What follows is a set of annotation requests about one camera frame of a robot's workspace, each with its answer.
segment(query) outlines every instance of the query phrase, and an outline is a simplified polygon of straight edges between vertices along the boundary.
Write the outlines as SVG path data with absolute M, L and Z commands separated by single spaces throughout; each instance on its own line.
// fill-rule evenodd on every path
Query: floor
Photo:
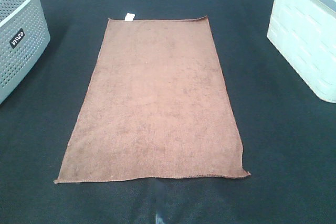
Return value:
M 0 105 L 0 223 L 334 223 L 335 104 L 266 37 L 273 0 L 41 0 L 51 41 Z M 246 179 L 54 185 L 108 18 L 207 15 Z

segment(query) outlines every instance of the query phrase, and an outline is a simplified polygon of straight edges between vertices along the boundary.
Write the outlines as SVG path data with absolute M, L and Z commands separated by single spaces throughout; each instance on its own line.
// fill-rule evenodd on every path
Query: white laundry basket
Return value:
M 0 0 L 0 103 L 27 75 L 49 41 L 40 0 Z
M 336 0 L 274 0 L 267 37 L 320 99 L 336 103 Z

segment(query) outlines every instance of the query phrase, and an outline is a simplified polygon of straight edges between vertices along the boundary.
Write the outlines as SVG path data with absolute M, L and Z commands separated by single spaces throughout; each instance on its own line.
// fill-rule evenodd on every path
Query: brown towel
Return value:
M 243 178 L 206 17 L 109 20 L 58 179 Z

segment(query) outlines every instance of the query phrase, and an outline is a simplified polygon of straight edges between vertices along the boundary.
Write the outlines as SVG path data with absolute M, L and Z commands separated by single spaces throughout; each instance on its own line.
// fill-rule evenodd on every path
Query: basket rim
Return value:
M 16 14 L 18 14 L 31 0 L 25 0 L 18 8 L 16 8 L 11 14 L 9 14 L 4 20 L 0 22 L 0 28 L 9 22 Z

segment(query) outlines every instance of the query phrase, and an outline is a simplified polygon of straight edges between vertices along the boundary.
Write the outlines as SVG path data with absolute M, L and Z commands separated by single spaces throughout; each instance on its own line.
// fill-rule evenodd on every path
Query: gray laundry basket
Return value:
M 50 41 L 40 0 L 0 0 L 0 103 Z

